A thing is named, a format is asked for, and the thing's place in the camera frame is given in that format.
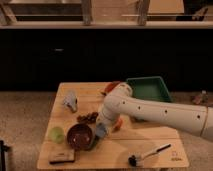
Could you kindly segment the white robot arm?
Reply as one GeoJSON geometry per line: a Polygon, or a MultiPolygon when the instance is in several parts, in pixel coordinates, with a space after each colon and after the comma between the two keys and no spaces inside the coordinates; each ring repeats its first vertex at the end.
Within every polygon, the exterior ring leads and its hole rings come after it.
{"type": "Polygon", "coordinates": [[[103,100],[98,122],[109,127],[121,114],[159,123],[213,142],[213,107],[134,98],[127,83],[119,83],[103,100]]]}

